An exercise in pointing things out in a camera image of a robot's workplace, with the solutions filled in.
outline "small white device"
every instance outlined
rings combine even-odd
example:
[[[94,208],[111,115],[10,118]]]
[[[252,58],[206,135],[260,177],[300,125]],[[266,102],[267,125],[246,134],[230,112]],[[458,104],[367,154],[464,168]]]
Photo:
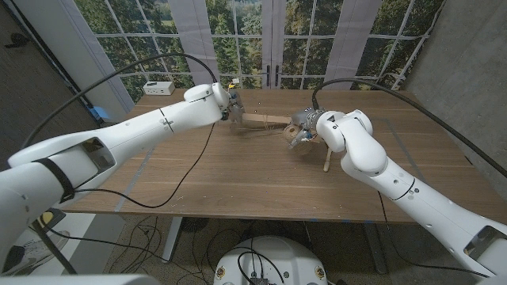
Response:
[[[146,82],[143,86],[146,95],[170,95],[174,91],[173,82]]]

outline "gray wall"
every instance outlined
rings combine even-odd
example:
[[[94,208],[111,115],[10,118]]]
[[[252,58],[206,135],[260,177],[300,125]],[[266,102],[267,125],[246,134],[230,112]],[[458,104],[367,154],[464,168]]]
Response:
[[[448,0],[403,89],[507,168],[507,0]],[[507,200],[507,179],[458,145]]]

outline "wooden table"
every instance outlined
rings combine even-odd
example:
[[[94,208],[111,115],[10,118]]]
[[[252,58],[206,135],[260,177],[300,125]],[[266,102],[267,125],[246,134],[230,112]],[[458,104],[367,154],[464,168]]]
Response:
[[[183,100],[144,96],[129,117]],[[311,90],[239,90],[246,112],[290,116],[311,105]],[[321,91],[328,109],[363,111],[374,137],[391,159],[457,204],[507,223],[504,200],[481,177],[436,123],[406,103],[380,91]],[[215,125],[204,155],[164,207],[149,209],[107,193],[93,193],[67,211],[156,214],[213,218],[311,221],[383,221],[376,190],[346,175],[341,154],[322,171],[325,143],[299,157],[282,139],[284,126],[247,124],[235,131],[229,122]],[[124,192],[145,204],[166,200],[203,150],[211,126],[175,135],[147,154],[127,161],[102,188]],[[414,222],[384,199],[391,222]]]

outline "cable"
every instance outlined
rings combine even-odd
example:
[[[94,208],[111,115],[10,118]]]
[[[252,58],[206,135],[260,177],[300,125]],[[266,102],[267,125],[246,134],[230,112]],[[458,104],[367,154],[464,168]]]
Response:
[[[285,284],[284,282],[284,277],[282,277],[282,274],[280,273],[280,270],[278,270],[278,267],[266,256],[263,256],[262,254],[260,253],[257,253],[257,252],[254,252],[253,250],[252,251],[249,251],[249,252],[244,252],[244,253],[241,253],[239,256],[238,256],[238,267],[239,267],[239,271],[241,272],[241,274],[243,275],[243,277],[245,277],[246,280],[248,280],[248,282],[250,284],[253,284],[255,285],[254,282],[252,282],[252,280],[250,280],[250,278],[246,275],[246,273],[243,271],[243,268],[241,267],[241,263],[239,262],[240,258],[242,256],[244,256],[245,254],[247,253],[255,253],[257,254],[258,256],[264,258],[265,260],[267,260],[276,270],[276,272],[278,272],[278,276],[280,277],[280,280],[282,280],[282,283]]]
[[[434,120],[437,124],[439,124],[445,130],[447,130],[448,132],[450,132],[457,139],[459,139],[461,142],[463,142],[468,147],[470,147],[476,154],[478,154],[482,159],[484,159],[487,163],[489,163],[491,166],[493,166],[499,173],[501,173],[501,175],[503,175],[505,178],[507,178],[507,170],[505,170],[503,167],[501,167],[495,160],[493,160],[484,151],[482,151],[481,149],[479,149],[473,142],[471,142],[470,140],[468,140],[467,138],[465,138],[463,135],[461,135],[457,130],[455,130],[454,128],[452,128],[448,124],[446,124],[443,120],[439,119],[437,116],[433,115],[426,108],[424,108],[421,105],[419,105],[418,103],[412,101],[408,97],[403,96],[402,94],[400,94],[400,93],[398,93],[398,92],[396,92],[394,90],[388,89],[386,87],[383,87],[381,85],[378,85],[378,84],[375,84],[375,83],[371,83],[371,82],[367,82],[367,81],[362,80],[362,79],[355,79],[355,78],[339,78],[339,79],[329,80],[328,82],[324,82],[321,85],[319,85],[314,90],[313,94],[311,95],[311,101],[313,103],[314,110],[318,110],[317,98],[315,97],[317,95],[317,92],[320,89],[322,89],[324,86],[328,86],[330,84],[339,83],[339,82],[356,82],[356,83],[366,84],[366,85],[374,87],[374,88],[376,88],[378,90],[382,90],[383,92],[389,93],[390,95],[392,95],[394,97],[397,97],[398,99],[400,99],[402,101],[405,101],[410,106],[416,108],[417,110],[419,110],[423,114],[427,115],[428,118],[430,118],[431,120]]]
[[[44,227],[47,227],[46,223],[44,222],[44,220],[41,220],[40,222],[42,222],[43,226]],[[100,242],[100,243],[104,243],[104,244],[108,244],[108,245],[117,245],[117,246],[120,246],[120,247],[125,247],[125,248],[129,248],[129,249],[141,249],[143,251],[146,251],[147,253],[151,254],[153,257],[156,257],[162,261],[165,261],[165,262],[170,262],[176,266],[178,266],[180,269],[186,271],[186,272],[189,272],[189,273],[192,273],[191,271],[189,271],[188,269],[182,267],[181,265],[177,264],[176,262],[174,261],[171,261],[171,260],[167,260],[161,256],[158,256],[157,254],[155,254],[154,252],[150,251],[149,249],[144,249],[142,247],[139,247],[139,246],[135,246],[135,245],[122,245],[120,243],[117,243],[117,242],[112,242],[112,241],[102,241],[102,240],[97,240],[97,239],[93,239],[93,238],[86,238],[86,237],[72,237],[72,236],[66,236],[64,234],[61,234],[55,230],[53,230],[51,227],[47,227],[49,231],[51,231],[53,234],[56,234],[57,236],[60,236],[62,238],[68,238],[68,239],[71,239],[71,240],[76,240],[76,241],[93,241],[93,242]]]
[[[161,55],[153,55],[153,56],[150,56],[150,57],[147,57],[145,59],[140,59],[140,60],[137,60],[127,66],[124,66],[122,68],[120,68],[119,70],[116,70],[106,76],[104,76],[102,79],[99,79],[97,80],[95,83],[93,83],[92,85],[86,87],[84,90],[82,90],[81,92],[75,94],[71,99],[67,100],[65,103],[61,104],[55,111],[53,111],[51,114],[49,114],[46,118],[44,118],[42,120],[42,122],[40,122],[36,127],[35,129],[30,133],[30,135],[26,138],[26,140],[23,142],[23,144],[21,145],[21,150],[23,150],[24,148],[26,148],[27,146],[30,146],[30,143],[33,141],[33,139],[35,138],[35,136],[40,132],[40,130],[42,130],[42,128],[52,119],[54,118],[56,115],[58,115],[58,113],[60,113],[62,110],[64,110],[68,105],[70,105],[72,102],[76,101],[77,99],[79,99],[81,96],[85,95],[86,93],[88,93],[90,90],[92,90],[93,88],[99,86],[100,84],[108,81],[109,79],[113,78],[114,76],[122,73],[123,71],[127,70],[127,69],[130,69],[140,63],[145,63],[147,61],[150,61],[150,60],[153,60],[153,59],[158,59],[158,58],[161,58],[161,57],[166,57],[166,56],[183,56],[183,57],[186,57],[186,58],[189,58],[189,59],[193,59],[195,60],[197,63],[199,63],[201,66],[203,66],[208,72],[209,74],[212,76],[212,79],[213,79],[213,82],[217,82],[216,81],[216,77],[215,75],[213,74],[212,70],[206,65],[204,64],[202,61],[200,61],[199,59],[191,56],[191,55],[187,55],[187,54],[184,54],[184,53],[179,53],[179,52],[170,52],[170,53],[165,53],[165,54],[161,54]]]
[[[148,238],[148,243],[146,244],[145,246],[145,249],[149,249],[150,248],[150,245],[151,245],[151,241],[153,240],[154,236],[155,236],[155,233],[158,231],[157,229],[157,222],[158,222],[158,216],[155,216],[155,224],[154,226],[152,227],[153,228],[153,234],[151,235],[151,237]],[[162,235],[160,234],[160,231],[158,231],[158,234],[160,236],[160,239],[162,239]],[[141,255],[144,253],[144,257],[141,259],[140,262],[137,262],[136,261],[141,257]],[[121,273],[129,273],[136,265],[139,265],[135,270],[134,272],[137,271],[138,268],[141,267],[141,265],[143,264],[144,261],[146,261],[148,258],[150,258],[151,256],[147,257],[148,253],[147,252],[141,252]]]
[[[206,150],[206,147],[208,146],[209,139],[212,136],[212,132],[213,132],[213,128],[214,127],[215,127],[215,124],[212,125],[212,129],[209,131],[208,139],[206,140],[206,143],[204,144],[203,151],[200,152],[199,157],[196,159],[196,162],[193,163],[193,165],[192,165],[192,167],[190,167],[189,171],[187,171],[187,173],[185,173],[185,175],[183,176],[183,178],[181,178],[180,182],[177,184],[176,188],[174,189],[173,194],[171,194],[171,196],[169,196],[169,198],[167,198],[166,201],[164,201],[163,203],[160,203],[159,205],[155,205],[155,206],[146,205],[146,204],[143,204],[143,203],[140,203],[140,202],[134,200],[133,198],[131,198],[129,196],[126,196],[123,193],[116,192],[116,191],[113,191],[113,190],[108,190],[108,189],[81,189],[81,190],[76,190],[75,192],[76,193],[78,193],[78,192],[107,192],[107,193],[116,194],[118,196],[122,196],[125,199],[127,199],[127,200],[133,202],[134,204],[139,205],[141,207],[146,207],[146,208],[150,208],[150,209],[155,209],[155,208],[158,208],[158,207],[162,207],[165,204],[167,204],[173,198],[174,194],[176,194],[176,191],[180,188],[180,186],[183,183],[183,181],[185,180],[185,178],[189,175],[190,171],[192,171],[192,169],[196,166],[197,162],[199,162],[200,158],[203,156],[204,151]]]
[[[193,236],[192,236],[192,257],[193,257],[193,260],[194,262],[196,263],[196,266],[197,266],[197,270],[199,270],[200,274],[203,276],[203,280],[204,282],[209,285],[208,281],[206,281],[206,279],[204,278],[204,273],[202,271],[201,268],[199,268],[199,264],[197,263],[197,257],[196,257],[196,254],[194,253],[193,249],[194,249],[194,241],[196,240],[196,231],[197,229],[195,229],[193,231]]]
[[[56,259],[63,265],[65,270],[71,275],[78,274],[74,267],[72,267],[72,264],[66,259],[66,257],[59,251],[59,249],[56,247],[56,245],[51,241],[51,239],[48,237],[48,235],[44,232],[42,229],[42,226],[40,226],[39,222],[35,220],[32,222],[33,230],[37,233],[40,240],[48,247],[49,251],[53,253],[53,255],[56,257]],[[59,233],[53,231],[53,229],[50,229],[53,233],[56,233],[57,235],[60,235]]]
[[[149,218],[150,218],[150,216],[147,216],[146,218],[142,219],[140,222],[138,222],[134,226],[134,229],[130,233],[130,238],[128,239],[128,245],[130,245],[132,243],[132,238],[134,237],[135,229],[137,229],[139,227],[139,225],[141,224],[141,222],[144,222],[144,221],[146,221]],[[125,248],[124,251],[112,262],[111,267],[109,268],[109,273],[111,273],[111,270],[114,267],[114,265],[116,264],[116,262],[118,262],[118,260],[127,252],[127,250],[128,250],[128,248]]]
[[[383,218],[384,220],[386,221],[386,226],[387,226],[387,233],[389,234],[389,238],[391,239],[391,244],[393,245],[393,247],[395,248],[395,252],[396,254],[398,254],[398,257],[401,258],[403,261],[405,261],[406,263],[408,264],[412,264],[414,266],[418,266],[418,267],[422,267],[422,268],[433,268],[433,269],[446,269],[446,270],[455,270],[455,271],[461,271],[461,272],[467,272],[467,273],[471,273],[471,274],[476,274],[478,276],[481,276],[481,277],[484,277],[484,278],[489,278],[489,276],[487,276],[486,274],[482,274],[480,272],[475,272],[473,270],[469,270],[469,269],[463,269],[463,268],[453,268],[453,267],[447,267],[447,266],[435,266],[435,265],[424,265],[424,264],[416,264],[410,260],[407,260],[405,257],[403,257],[398,249],[396,248],[396,245],[395,245],[395,239],[393,238],[393,235],[391,233],[391,228],[389,227],[389,222],[387,222],[387,215],[386,215],[386,208],[384,207],[383,205],[383,200],[382,200],[382,195],[380,195],[380,192],[377,192],[379,194],[379,198],[380,198],[380,204],[382,205],[382,212],[383,212]]]

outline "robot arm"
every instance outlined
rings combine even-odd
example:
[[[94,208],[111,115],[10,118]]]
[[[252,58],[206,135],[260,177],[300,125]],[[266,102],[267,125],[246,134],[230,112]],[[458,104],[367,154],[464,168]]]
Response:
[[[26,227],[50,207],[65,207],[97,188],[123,163],[162,140],[241,112],[219,83],[198,85],[185,100],[98,130],[61,135],[27,147],[0,173],[0,265]]]
[[[397,165],[372,137],[365,114],[359,110],[304,114],[303,129],[314,127],[333,152],[346,151],[341,167],[348,175],[389,197],[465,268],[487,276],[507,273],[507,226],[458,206]]]

